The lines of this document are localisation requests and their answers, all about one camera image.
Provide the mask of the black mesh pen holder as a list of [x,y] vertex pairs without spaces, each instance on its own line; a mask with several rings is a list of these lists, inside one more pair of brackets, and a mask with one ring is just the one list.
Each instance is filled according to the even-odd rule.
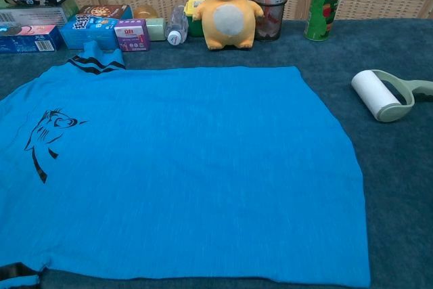
[[252,0],[257,3],[264,12],[263,18],[256,19],[254,38],[257,41],[276,41],[281,35],[284,8],[288,0],[282,3],[268,4],[260,0]]

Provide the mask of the blue cookie box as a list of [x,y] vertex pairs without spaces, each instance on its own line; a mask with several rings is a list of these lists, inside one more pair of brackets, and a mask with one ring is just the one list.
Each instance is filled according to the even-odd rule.
[[101,49],[116,49],[118,41],[114,27],[118,19],[89,14],[72,17],[60,32],[68,49],[83,49],[84,44],[95,41]]

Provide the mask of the yellow plush toy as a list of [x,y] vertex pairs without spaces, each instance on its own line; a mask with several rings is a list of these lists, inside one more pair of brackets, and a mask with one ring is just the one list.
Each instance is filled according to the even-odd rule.
[[209,50],[226,46],[250,49],[254,44],[256,19],[263,16],[261,6],[251,0],[204,0],[192,20],[202,22]]

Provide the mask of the clear plastic water bottle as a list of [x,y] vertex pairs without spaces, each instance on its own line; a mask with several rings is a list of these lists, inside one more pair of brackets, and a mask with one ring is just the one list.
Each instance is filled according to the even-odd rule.
[[184,5],[175,6],[166,24],[165,37],[173,46],[184,43],[187,38],[189,24],[184,10]]

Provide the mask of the small purple box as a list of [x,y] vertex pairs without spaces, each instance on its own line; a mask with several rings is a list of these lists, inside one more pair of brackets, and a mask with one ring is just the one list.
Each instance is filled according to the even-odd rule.
[[114,31],[123,52],[148,51],[150,36],[144,19],[119,20]]

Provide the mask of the brown chocolate cookie box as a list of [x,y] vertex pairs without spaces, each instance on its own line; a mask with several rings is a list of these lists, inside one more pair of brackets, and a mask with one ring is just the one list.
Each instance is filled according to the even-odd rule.
[[133,13],[129,5],[86,5],[77,15],[97,16],[113,19],[132,19]]

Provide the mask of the orange ball in clear cup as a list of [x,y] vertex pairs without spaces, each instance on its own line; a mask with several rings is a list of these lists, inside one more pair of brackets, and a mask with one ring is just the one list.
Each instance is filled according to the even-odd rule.
[[140,5],[133,10],[135,19],[158,18],[158,12],[151,5]]

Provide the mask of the pale green box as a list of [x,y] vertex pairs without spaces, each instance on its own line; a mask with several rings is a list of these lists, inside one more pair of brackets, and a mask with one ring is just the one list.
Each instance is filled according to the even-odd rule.
[[145,22],[150,41],[164,41],[166,39],[166,21],[164,18],[146,18]]

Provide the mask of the blue t-shirt with black print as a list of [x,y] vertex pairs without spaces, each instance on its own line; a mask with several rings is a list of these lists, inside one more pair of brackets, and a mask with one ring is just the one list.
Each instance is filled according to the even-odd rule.
[[0,289],[370,285],[363,176],[295,67],[128,70],[96,43],[0,100]]

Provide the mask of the pale green lint roller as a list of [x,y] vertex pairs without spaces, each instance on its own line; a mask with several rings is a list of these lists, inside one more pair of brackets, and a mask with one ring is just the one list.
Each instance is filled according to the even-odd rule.
[[[390,83],[406,104],[402,104],[384,82]],[[414,93],[433,96],[433,81],[403,80],[383,70],[360,71],[352,78],[351,86],[381,123],[392,123],[406,116],[415,105]]]

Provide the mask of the green and white box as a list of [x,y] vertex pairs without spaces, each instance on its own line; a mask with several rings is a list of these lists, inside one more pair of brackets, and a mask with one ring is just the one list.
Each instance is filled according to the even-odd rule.
[[78,11],[75,0],[66,0],[61,5],[53,7],[6,7],[0,9],[0,26],[63,26]]

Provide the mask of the green container with yellow lid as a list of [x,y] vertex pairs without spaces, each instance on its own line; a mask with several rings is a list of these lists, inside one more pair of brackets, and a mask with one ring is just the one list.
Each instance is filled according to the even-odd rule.
[[188,35],[190,37],[203,37],[204,33],[202,30],[202,21],[193,20],[198,6],[205,0],[188,0],[184,7],[184,13],[188,21]]

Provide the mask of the pink and blue Oreo box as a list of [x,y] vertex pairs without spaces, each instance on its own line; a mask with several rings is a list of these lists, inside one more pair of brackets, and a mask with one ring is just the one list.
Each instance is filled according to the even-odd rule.
[[52,52],[63,44],[56,25],[0,26],[0,53]]

